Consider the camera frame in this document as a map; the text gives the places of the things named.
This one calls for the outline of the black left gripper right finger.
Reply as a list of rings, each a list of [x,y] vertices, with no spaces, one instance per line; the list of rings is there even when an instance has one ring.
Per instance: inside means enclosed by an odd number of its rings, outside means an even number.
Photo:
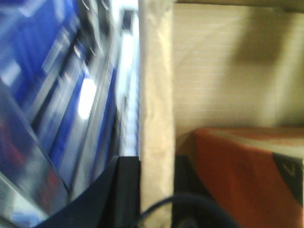
[[[186,155],[175,157],[174,193],[191,193],[208,197],[209,192],[197,176]],[[208,228],[209,221],[199,208],[185,205],[173,205],[174,228]]]

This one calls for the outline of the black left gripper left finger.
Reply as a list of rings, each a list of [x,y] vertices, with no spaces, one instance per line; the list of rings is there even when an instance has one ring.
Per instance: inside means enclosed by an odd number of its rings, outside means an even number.
[[[140,215],[140,174],[138,157],[113,157],[92,185],[44,221],[44,227],[130,227]]]

